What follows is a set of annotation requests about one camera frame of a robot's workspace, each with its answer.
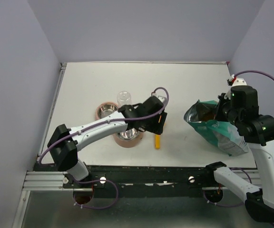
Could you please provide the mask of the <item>green pet food bag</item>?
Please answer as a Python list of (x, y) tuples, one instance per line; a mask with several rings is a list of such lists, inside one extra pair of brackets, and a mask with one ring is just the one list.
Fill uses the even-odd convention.
[(235, 126), (229, 122), (199, 120), (201, 114), (213, 112), (217, 107), (217, 101), (197, 101), (185, 113), (184, 120), (193, 127), (211, 145), (219, 148), (229, 156), (239, 156), (249, 153), (251, 150), (244, 138), (237, 132)]

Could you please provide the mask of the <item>yellow plastic scoop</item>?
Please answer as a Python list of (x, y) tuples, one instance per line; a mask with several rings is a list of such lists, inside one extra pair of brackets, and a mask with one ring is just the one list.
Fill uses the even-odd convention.
[(156, 150), (160, 149), (160, 147), (161, 147), (161, 135), (155, 134), (154, 147), (155, 147)]

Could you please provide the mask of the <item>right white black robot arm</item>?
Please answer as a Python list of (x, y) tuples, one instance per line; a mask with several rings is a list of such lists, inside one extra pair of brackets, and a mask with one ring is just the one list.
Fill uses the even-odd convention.
[(261, 179), (257, 187), (222, 162), (207, 165), (204, 182), (227, 187), (245, 205), (250, 217), (257, 222), (274, 223), (274, 118), (259, 114), (257, 91), (251, 86), (236, 85), (230, 95), (221, 94), (216, 118), (237, 128), (248, 144)]

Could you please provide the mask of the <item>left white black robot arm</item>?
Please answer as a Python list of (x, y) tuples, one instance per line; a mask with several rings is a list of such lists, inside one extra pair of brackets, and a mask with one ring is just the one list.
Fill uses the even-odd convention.
[(151, 96), (143, 103), (123, 105), (112, 114), (84, 126), (68, 128), (65, 124), (59, 125), (48, 143), (48, 152), (57, 171), (69, 173), (81, 188), (88, 186), (89, 171), (78, 158), (78, 152), (107, 136), (131, 129), (162, 134), (167, 103), (166, 97)]

